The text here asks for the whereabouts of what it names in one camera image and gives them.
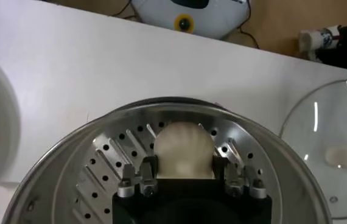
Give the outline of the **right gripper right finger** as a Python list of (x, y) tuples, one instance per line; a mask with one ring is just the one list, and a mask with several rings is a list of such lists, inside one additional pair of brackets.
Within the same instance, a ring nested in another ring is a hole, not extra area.
[(265, 184), (258, 177), (253, 166), (232, 162), (221, 156), (213, 156), (212, 169), (215, 179), (224, 182), (225, 192), (228, 195), (236, 198), (247, 195), (256, 200), (267, 198)]

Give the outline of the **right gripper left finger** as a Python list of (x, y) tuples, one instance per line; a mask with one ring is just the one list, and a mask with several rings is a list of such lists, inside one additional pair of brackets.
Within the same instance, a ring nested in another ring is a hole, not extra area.
[(136, 194), (138, 186), (139, 193), (145, 197), (153, 196), (157, 191), (158, 181), (158, 157), (145, 157), (140, 166), (139, 172), (131, 164), (125, 164), (122, 169), (122, 178), (117, 186), (117, 196), (130, 198)]

